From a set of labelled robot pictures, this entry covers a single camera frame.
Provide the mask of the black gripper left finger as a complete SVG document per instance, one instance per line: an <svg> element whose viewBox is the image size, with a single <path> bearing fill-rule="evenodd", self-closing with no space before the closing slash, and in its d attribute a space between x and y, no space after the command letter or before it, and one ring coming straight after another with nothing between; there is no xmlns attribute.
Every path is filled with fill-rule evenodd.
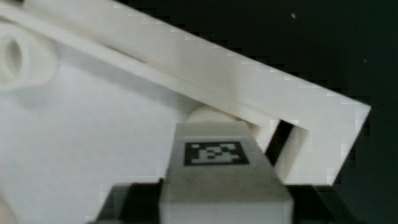
<svg viewBox="0 0 398 224"><path fill-rule="evenodd" d="M163 180L117 184L106 194L96 219L87 224L160 224Z"/></svg>

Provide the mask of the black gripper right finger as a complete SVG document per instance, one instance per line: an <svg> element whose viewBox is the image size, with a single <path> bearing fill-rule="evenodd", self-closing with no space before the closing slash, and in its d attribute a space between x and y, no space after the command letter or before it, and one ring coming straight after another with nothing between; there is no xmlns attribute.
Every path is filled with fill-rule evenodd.
<svg viewBox="0 0 398 224"><path fill-rule="evenodd" d="M293 224L362 224L330 186L291 185Z"/></svg>

